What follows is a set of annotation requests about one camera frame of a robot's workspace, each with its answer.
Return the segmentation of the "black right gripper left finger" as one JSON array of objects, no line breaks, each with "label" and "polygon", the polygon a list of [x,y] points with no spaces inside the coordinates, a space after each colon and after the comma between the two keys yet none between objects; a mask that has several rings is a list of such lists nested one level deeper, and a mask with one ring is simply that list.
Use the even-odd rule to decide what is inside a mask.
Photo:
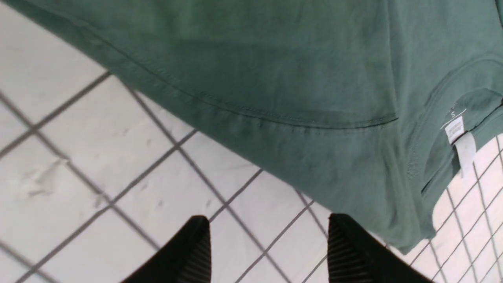
[{"label": "black right gripper left finger", "polygon": [[211,234],[207,217],[194,215],[124,283],[210,283]]}]

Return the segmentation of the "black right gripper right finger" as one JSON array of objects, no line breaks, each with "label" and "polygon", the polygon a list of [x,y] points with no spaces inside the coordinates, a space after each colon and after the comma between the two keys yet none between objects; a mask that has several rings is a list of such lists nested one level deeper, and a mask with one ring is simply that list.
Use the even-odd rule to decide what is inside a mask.
[{"label": "black right gripper right finger", "polygon": [[327,239],[330,283],[431,283],[347,214],[330,214]]}]

